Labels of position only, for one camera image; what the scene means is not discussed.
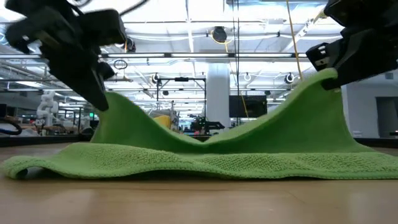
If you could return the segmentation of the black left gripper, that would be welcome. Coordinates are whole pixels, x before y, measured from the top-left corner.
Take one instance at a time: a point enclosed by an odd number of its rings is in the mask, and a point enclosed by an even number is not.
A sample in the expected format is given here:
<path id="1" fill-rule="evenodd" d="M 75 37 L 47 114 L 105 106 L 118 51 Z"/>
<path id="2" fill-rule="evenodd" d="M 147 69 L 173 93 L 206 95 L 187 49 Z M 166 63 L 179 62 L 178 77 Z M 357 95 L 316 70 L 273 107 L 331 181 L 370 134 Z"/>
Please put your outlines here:
<path id="1" fill-rule="evenodd" d="M 15 49 L 30 54 L 32 42 L 41 43 L 42 58 L 50 73 L 96 109 L 106 111 L 104 81 L 115 76 L 106 62 L 100 62 L 88 42 L 88 23 L 93 14 L 69 1 L 6 1 L 7 10 L 22 14 L 6 28 L 6 39 Z"/>

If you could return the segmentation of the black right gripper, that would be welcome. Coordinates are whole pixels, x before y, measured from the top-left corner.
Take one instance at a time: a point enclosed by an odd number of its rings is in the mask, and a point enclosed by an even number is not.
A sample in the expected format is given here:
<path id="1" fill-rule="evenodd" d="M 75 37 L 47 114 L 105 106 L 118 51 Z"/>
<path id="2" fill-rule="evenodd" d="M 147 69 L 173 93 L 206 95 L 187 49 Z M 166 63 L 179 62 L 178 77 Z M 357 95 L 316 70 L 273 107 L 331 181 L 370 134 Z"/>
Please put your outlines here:
<path id="1" fill-rule="evenodd" d="M 343 26 L 341 38 L 306 51 L 319 71 L 334 68 L 326 90 L 397 69 L 397 0 L 331 0 L 324 14 Z"/>

